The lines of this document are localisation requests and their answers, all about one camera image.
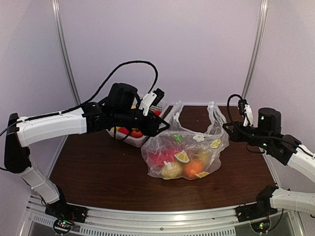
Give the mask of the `clear printed plastic bag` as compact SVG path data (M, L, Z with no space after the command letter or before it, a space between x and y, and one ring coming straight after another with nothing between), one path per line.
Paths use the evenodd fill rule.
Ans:
M180 178L187 180L203 178L215 172L221 166L220 154L229 145L228 134L222 127L222 125L226 123L225 116L222 114L217 104L211 101L207 106L211 124L208 126L206 132L196 132L182 127L179 118L183 107L183 103L178 101L165 117L165 121L170 124L169 129L155 137L149 138L141 147L141 154L148 166L148 175L151 177L163 179L161 174L162 167L152 168L148 164L150 154L163 151L171 151L174 153L174 162L180 163L183 168ZM212 152L213 162L211 165L204 166L203 172L197 174L196 178L190 179L185 175L184 165L197 160L197 153L202 150Z

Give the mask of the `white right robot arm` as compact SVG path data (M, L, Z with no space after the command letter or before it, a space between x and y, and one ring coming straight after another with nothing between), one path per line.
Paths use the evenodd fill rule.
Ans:
M293 171L294 177L301 176L310 184L315 183L315 154L300 140L289 134L282 134L281 113L273 108L261 108L258 111L258 124L252 125L251 108L248 104L239 105L243 121L232 117L227 107L229 123L223 125L229 138L235 143L244 143L249 152L259 148L258 154L268 156L286 170ZM303 212L314 217L315 192L289 185L267 186L256 197L252 212L257 217L264 216L269 210L283 208Z

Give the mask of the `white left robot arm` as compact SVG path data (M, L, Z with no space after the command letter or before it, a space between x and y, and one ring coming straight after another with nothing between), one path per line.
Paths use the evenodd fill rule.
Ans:
M31 161L30 146L69 135L91 134L124 127L129 132L138 129L144 136L154 137L169 124L150 110L164 97L161 89L143 97L137 88L114 83L109 94L99 102L87 101L68 110L33 117L11 114L3 131L4 168L17 174L51 206L59 218L67 218L71 208L62 191Z

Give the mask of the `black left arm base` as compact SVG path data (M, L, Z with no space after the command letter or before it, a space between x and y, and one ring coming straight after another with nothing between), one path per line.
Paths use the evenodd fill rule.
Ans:
M60 187L57 186L57 189L60 197L58 201L48 204L42 199L41 203L46 207L45 214L56 218L53 223L55 233L64 236L73 229L75 222L85 223L88 209L84 206L68 204Z

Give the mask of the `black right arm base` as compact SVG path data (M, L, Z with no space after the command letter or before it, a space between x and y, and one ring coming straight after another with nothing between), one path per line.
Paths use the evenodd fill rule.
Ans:
M238 222L250 221L251 228L255 233L265 234L271 229L270 216L278 213L276 208L272 208L270 199L278 188L275 186L265 187L256 197L256 202L252 204L240 204L235 208Z

